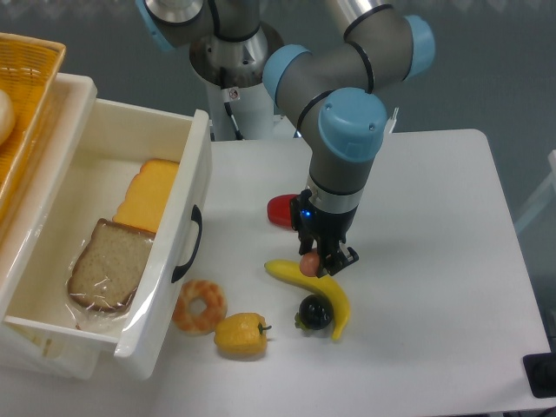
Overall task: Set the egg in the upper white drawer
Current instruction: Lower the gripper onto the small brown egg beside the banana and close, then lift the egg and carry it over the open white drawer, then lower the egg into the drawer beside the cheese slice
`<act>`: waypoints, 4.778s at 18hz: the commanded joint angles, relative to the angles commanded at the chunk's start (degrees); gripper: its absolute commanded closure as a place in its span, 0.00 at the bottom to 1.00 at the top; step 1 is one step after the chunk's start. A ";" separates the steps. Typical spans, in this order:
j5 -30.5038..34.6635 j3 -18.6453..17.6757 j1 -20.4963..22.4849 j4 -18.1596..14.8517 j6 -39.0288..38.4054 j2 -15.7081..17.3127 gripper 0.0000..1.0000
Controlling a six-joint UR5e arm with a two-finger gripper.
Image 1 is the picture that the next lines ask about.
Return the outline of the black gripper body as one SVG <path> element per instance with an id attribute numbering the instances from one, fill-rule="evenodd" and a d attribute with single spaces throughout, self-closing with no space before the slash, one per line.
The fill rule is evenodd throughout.
<path id="1" fill-rule="evenodd" d="M 310 232 L 316 244 L 317 250 L 324 248 L 337 247 L 340 242 L 346 243 L 347 232 L 353 222 L 356 208 L 342 213 L 329 213 L 317 208 L 309 197 L 312 192 L 308 189 L 303 190 L 299 196 L 301 209 L 301 224 L 296 231 Z"/>

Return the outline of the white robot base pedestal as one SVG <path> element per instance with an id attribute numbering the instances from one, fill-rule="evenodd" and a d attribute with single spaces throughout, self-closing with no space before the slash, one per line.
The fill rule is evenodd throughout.
<path id="1" fill-rule="evenodd" d="M 267 23 L 239 42 L 206 36 L 189 47 L 189 60 L 208 97 L 215 141 L 269 139 L 275 121 L 274 100 L 263 82 L 264 66 L 283 46 Z"/>

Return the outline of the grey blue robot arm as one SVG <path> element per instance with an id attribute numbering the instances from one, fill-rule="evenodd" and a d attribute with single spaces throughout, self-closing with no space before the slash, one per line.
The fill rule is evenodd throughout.
<path id="1" fill-rule="evenodd" d="M 217 140 L 261 137 L 282 111 L 312 151 L 307 186 L 290 203 L 300 253 L 318 255 L 317 276 L 356 262 L 347 233 L 387 130 L 375 92 L 430 67 L 430 26 L 386 1 L 330 1 L 343 42 L 317 56 L 285 44 L 257 1 L 140 1 L 137 8 L 162 48 L 189 47 Z"/>

